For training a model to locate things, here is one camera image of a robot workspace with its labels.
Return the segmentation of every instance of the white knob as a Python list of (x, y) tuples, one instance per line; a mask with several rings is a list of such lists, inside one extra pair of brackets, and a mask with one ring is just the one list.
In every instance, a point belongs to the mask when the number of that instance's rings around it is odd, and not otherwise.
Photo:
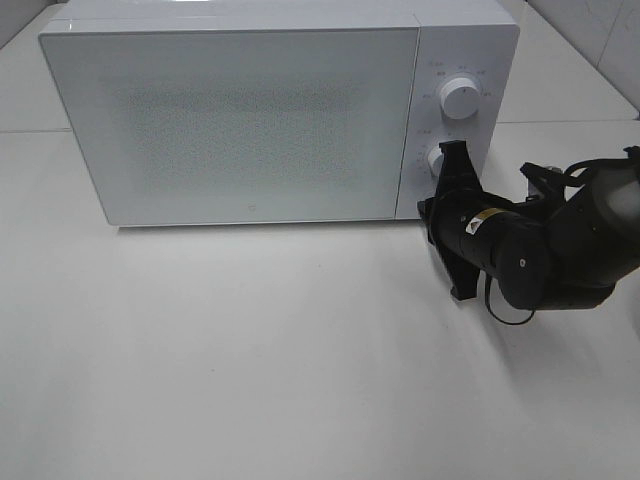
[(431, 169), (431, 174), (434, 177), (440, 175), (440, 170), (442, 170), (442, 161), (444, 160), (444, 155), (442, 155), (442, 151), (440, 147), (434, 147), (427, 154), (427, 163), (429, 164), (429, 168)]
[(478, 111), (480, 88), (469, 77), (454, 77), (440, 89), (440, 106), (453, 120), (468, 118)]

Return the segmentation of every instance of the yellow label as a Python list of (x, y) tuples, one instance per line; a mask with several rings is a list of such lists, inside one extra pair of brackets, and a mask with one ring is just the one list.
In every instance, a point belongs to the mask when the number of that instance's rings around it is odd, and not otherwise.
[(478, 231), (478, 228), (480, 228), (480, 225), (482, 225), (482, 222), (484, 222), (487, 218), (493, 217), (494, 215), (502, 212), (506, 212), (506, 210), (503, 210), (501, 208), (487, 208), (486, 210), (481, 211), (480, 213), (476, 214), (469, 221), (469, 223), (467, 223), (467, 228), (464, 229), (465, 232), (471, 235), (475, 235)]

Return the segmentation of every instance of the microwave control panel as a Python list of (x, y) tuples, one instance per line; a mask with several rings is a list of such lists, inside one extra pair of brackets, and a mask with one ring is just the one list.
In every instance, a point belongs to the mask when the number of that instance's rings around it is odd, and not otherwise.
[(434, 194), (441, 142), (465, 140), (481, 172), (517, 36), (515, 25), (420, 30), (397, 219), (418, 218), (417, 202)]

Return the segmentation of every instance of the white countertop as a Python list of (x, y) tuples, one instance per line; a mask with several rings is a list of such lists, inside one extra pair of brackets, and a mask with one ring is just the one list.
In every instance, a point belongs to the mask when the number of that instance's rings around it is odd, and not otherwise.
[[(29, 130), (0, 133), (0, 478), (638, 478), (640, 275), (510, 328), (451, 300), (414, 222), (118, 231), (72, 134), (35, 132), (67, 128), (55, 97), (22, 94), (40, 115), (0, 111)], [(499, 124), (485, 187), (517, 200), (525, 161), (639, 143), (577, 120)]]

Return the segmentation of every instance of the white microwave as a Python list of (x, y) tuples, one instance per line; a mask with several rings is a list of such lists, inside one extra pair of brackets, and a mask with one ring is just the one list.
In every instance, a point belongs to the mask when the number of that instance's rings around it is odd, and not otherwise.
[(418, 218), (478, 171), (518, 38), (494, 0), (71, 0), (40, 34), (107, 221)]

